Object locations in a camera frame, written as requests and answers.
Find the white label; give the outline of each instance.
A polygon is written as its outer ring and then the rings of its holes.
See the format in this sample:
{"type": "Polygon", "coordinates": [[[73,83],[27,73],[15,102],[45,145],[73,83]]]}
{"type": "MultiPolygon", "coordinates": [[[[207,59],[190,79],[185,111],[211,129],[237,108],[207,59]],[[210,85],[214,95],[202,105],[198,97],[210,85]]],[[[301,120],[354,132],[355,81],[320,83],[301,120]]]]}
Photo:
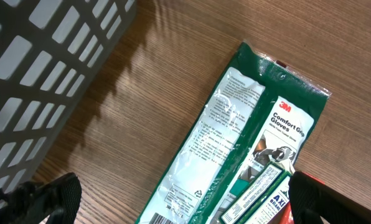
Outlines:
{"type": "Polygon", "coordinates": [[[260,205],[258,210],[248,219],[246,224],[267,224],[289,202],[289,182],[286,177],[277,189],[260,205]]]}
{"type": "Polygon", "coordinates": [[[250,117],[264,86],[229,68],[172,166],[147,204],[140,223],[155,213],[187,223],[250,117]]]}
{"type": "Polygon", "coordinates": [[[235,223],[266,192],[280,173],[281,169],[269,165],[252,186],[223,214],[223,221],[226,224],[235,223]]]}
{"type": "Polygon", "coordinates": [[[251,182],[269,161],[290,159],[295,162],[314,120],[302,109],[278,97],[249,155],[228,185],[226,192],[210,214],[207,223],[216,223],[217,213],[237,180],[251,182]]]}

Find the red 3m logo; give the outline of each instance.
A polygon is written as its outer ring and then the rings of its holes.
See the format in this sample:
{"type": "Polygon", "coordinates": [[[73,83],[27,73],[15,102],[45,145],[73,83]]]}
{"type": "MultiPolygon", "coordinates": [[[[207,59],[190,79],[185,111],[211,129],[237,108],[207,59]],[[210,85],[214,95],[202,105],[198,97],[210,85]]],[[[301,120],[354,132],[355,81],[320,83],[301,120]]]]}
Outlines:
{"type": "Polygon", "coordinates": [[[281,101],[281,104],[279,105],[280,108],[288,111],[288,112],[291,112],[291,106],[289,106],[287,103],[281,101]]]}

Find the wooden table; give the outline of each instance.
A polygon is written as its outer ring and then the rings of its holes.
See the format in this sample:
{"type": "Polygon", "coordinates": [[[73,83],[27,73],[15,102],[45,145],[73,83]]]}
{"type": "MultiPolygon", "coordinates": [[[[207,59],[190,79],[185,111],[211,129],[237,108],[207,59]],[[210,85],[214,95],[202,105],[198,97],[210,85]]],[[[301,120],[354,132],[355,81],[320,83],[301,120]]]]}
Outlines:
{"type": "Polygon", "coordinates": [[[371,0],[139,0],[34,179],[80,223],[132,223],[243,39],[333,92],[296,168],[371,209],[371,0]]]}

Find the barcode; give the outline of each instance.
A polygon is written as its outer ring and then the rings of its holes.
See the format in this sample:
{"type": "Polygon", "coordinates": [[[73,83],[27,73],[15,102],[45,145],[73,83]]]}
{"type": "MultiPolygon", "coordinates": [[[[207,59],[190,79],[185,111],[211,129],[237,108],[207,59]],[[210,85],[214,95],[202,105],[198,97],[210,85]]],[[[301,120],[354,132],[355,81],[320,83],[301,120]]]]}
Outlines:
{"type": "Polygon", "coordinates": [[[155,213],[151,221],[149,221],[149,224],[174,224],[174,222],[168,220],[158,213],[155,213]]]}

